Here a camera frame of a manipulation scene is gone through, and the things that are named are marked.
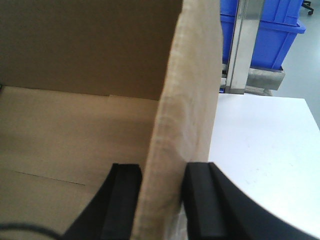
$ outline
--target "blue plastic bin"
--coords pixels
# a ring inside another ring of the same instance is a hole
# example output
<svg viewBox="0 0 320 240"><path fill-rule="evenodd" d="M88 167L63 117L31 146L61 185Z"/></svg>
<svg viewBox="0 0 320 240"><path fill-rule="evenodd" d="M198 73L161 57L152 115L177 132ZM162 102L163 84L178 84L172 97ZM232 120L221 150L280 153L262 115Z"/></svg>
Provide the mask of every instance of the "blue plastic bin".
<svg viewBox="0 0 320 240"><path fill-rule="evenodd" d="M227 63L231 49L234 16L221 15L223 32L222 61ZM280 69L297 34L303 34L306 27L298 20L296 26L261 21L255 40L251 66Z"/></svg>
<svg viewBox="0 0 320 240"><path fill-rule="evenodd" d="M265 0L262 21L295 26L303 0ZM235 16L238 0L220 0L220 13Z"/></svg>

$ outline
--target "white table surface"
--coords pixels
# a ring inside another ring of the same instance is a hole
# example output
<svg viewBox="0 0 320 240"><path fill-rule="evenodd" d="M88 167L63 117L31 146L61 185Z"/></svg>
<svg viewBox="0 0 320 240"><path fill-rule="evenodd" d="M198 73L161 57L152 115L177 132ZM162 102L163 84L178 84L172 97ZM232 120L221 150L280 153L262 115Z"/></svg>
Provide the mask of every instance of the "white table surface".
<svg viewBox="0 0 320 240"><path fill-rule="evenodd" d="M220 94L209 161L267 211L320 238L320 131L304 99Z"/></svg>

